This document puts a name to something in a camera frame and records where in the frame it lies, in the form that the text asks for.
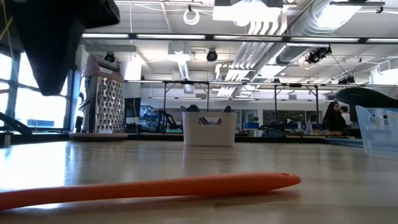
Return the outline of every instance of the white storage bin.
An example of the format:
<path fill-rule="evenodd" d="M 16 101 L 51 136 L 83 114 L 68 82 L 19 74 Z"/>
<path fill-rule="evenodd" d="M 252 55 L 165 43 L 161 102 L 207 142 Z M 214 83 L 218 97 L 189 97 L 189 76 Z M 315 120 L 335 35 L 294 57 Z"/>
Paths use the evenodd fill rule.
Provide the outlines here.
<path fill-rule="evenodd" d="M 398 109 L 355 108 L 365 153 L 398 159 Z"/>
<path fill-rule="evenodd" d="M 200 124 L 200 118 L 213 122 Z M 185 145 L 234 146 L 236 113 L 183 112 L 182 120 Z"/>

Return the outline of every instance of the table surface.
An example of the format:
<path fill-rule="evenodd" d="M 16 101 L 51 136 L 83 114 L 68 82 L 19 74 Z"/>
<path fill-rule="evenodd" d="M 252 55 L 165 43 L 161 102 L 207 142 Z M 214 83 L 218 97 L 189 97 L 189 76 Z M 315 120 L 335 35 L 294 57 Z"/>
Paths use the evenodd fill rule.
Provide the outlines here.
<path fill-rule="evenodd" d="M 396 223 L 398 160 L 326 144 L 51 142 L 0 149 L 0 191 L 230 172 L 291 172 L 294 187 L 258 197 L 147 198 L 0 212 L 0 223 Z"/>

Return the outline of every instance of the window frame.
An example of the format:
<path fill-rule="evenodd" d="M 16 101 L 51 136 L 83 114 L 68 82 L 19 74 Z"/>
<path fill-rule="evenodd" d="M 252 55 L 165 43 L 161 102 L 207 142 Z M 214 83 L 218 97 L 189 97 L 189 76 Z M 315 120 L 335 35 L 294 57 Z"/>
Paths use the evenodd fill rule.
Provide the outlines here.
<path fill-rule="evenodd" d="M 36 91 L 39 93 L 40 93 L 40 90 L 37 87 L 21 84 L 18 82 L 19 65 L 20 65 L 20 61 L 21 61 L 21 54 L 23 52 L 13 50 L 12 53 L 13 53 L 14 59 L 12 61 L 10 80 L 4 80 L 4 79 L 0 78 L 0 82 L 7 83 L 9 85 L 9 88 L 11 89 L 11 92 L 8 93 L 6 115 L 15 119 L 15 108 L 16 108 L 16 103 L 17 103 L 18 89 L 25 88 L 30 91 Z M 0 54 L 11 57 L 10 48 L 8 46 L 0 44 Z M 29 129 L 31 129 L 33 131 L 38 130 L 38 131 L 65 131 L 65 132 L 68 131 L 69 132 L 70 123 L 71 123 L 71 119 L 72 119 L 71 114 L 72 114 L 72 93 L 73 93 L 73 84 L 74 84 L 74 79 L 73 79 L 74 73 L 75 73 L 75 68 L 70 69 L 68 71 L 67 79 L 65 80 L 66 82 L 68 82 L 67 94 L 65 96 L 60 95 L 60 97 L 64 97 L 66 99 L 63 127 L 62 128 L 29 127 Z M 0 126 L 0 130 L 5 130 L 5 129 L 9 129 L 9 127 L 7 127 L 6 124 L 4 126 Z"/>

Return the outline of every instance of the clear plastic container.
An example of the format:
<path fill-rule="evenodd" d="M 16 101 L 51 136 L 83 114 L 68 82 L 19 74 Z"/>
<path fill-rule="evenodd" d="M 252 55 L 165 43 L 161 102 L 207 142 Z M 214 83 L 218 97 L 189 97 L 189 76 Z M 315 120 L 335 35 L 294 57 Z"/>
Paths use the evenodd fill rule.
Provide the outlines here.
<path fill-rule="evenodd" d="M 398 159 L 398 109 L 355 108 L 365 153 Z"/>

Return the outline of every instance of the woman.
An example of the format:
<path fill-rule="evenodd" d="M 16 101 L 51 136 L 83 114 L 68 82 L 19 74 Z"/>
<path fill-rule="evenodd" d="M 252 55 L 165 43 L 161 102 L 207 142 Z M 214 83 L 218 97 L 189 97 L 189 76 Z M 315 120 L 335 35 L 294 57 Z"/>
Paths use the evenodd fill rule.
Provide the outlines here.
<path fill-rule="evenodd" d="M 349 113 L 348 113 L 348 108 L 346 106 L 340 106 L 340 112 L 341 112 L 341 116 L 346 121 L 346 124 L 347 125 L 351 125 L 351 121 L 350 121 Z"/>
<path fill-rule="evenodd" d="M 323 124 L 327 130 L 333 134 L 341 134 L 344 128 L 347 128 L 346 121 L 341 116 L 340 105 L 337 102 L 331 102 L 326 110 Z"/>

